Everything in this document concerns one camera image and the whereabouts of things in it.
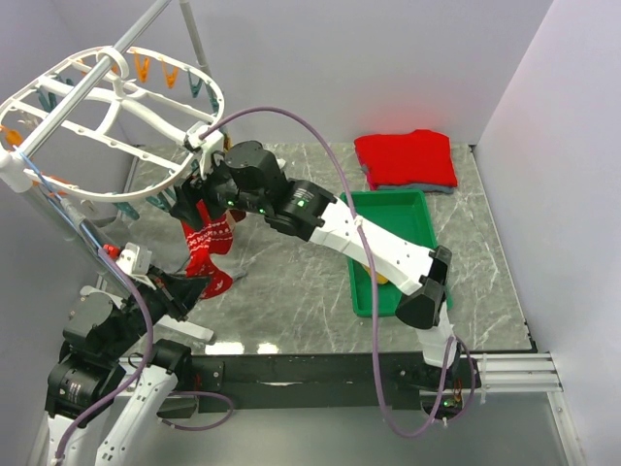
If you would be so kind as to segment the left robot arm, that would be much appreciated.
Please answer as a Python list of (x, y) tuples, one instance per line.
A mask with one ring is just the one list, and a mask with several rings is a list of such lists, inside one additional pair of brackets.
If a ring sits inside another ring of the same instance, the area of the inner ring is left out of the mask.
[(184, 321), (209, 285), (207, 278), (148, 273), (149, 284), (127, 280), (127, 296), (84, 298), (63, 330), (48, 376), (50, 465), (126, 465), (143, 426), (164, 400), (194, 385), (189, 347), (155, 340), (168, 316)]

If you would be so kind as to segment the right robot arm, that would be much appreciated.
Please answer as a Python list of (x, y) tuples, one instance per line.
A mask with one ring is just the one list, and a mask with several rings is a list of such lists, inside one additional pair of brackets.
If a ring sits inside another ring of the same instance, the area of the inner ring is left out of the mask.
[(176, 184), (172, 217), (200, 230), (228, 210), (259, 214), (279, 233), (375, 266), (402, 293), (396, 316), (415, 330), (429, 382), (447, 387), (459, 377), (446, 305), (449, 249), (411, 243), (352, 213), (323, 187), (287, 178), (276, 156), (256, 141), (208, 160), (212, 168), (206, 175), (192, 174)]

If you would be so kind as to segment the red snowflake christmas sock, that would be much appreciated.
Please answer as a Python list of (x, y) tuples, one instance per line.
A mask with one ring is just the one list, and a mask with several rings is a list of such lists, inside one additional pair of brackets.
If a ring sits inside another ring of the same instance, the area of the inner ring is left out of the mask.
[[(201, 217), (206, 211), (205, 204), (200, 201), (197, 204)], [(194, 230), (184, 222), (181, 224), (185, 242), (189, 250), (189, 262), (185, 267), (187, 277), (209, 277), (210, 284), (201, 295), (202, 299), (214, 298), (227, 291), (233, 284), (230, 275), (219, 269), (212, 261), (213, 253), (209, 253), (205, 238), (206, 224), (198, 230)]]

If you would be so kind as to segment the yellow bear sock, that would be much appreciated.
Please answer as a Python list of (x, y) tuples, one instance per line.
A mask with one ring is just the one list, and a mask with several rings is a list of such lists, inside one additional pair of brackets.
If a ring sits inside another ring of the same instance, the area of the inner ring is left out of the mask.
[[(364, 270), (368, 275), (371, 274), (371, 268), (368, 266), (364, 266)], [(376, 274), (376, 281), (378, 284), (387, 284), (388, 280), (382, 274)]]

